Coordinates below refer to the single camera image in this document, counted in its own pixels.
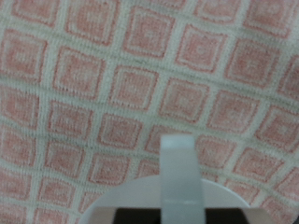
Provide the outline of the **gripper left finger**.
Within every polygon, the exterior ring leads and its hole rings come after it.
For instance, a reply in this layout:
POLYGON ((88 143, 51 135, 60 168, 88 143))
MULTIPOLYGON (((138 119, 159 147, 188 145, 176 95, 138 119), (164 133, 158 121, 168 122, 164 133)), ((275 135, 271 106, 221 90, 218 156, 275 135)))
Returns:
POLYGON ((162 224, 159 208, 96 207, 90 224, 162 224))

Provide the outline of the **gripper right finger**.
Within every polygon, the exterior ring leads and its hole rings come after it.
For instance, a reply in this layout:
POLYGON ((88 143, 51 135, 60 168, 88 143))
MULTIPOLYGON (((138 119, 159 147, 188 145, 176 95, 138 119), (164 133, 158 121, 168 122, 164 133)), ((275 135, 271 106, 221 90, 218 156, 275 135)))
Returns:
POLYGON ((206 224, 272 224, 260 208, 207 208, 206 224))

